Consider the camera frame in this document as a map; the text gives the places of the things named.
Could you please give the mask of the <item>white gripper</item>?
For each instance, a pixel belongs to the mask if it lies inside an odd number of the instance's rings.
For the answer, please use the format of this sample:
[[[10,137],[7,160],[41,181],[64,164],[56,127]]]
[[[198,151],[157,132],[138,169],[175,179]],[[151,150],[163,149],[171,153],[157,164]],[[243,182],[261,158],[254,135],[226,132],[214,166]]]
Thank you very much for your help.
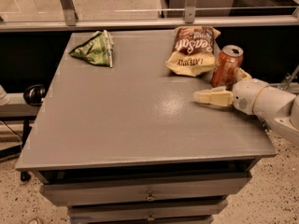
[[[193,94],[194,100],[199,104],[216,106],[233,106],[247,114],[253,114],[255,100],[259,93],[269,84],[260,79],[251,78],[251,75],[238,68],[235,75],[235,84],[230,91],[196,91]]]

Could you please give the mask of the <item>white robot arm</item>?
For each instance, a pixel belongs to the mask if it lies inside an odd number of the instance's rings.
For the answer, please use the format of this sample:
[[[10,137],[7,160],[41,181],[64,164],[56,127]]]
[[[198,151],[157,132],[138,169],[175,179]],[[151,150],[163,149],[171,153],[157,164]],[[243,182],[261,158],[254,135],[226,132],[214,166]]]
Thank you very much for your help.
[[[199,104],[232,105],[247,115],[262,120],[266,127],[293,144],[299,144],[299,95],[253,78],[239,68],[231,91],[225,86],[196,91]]]

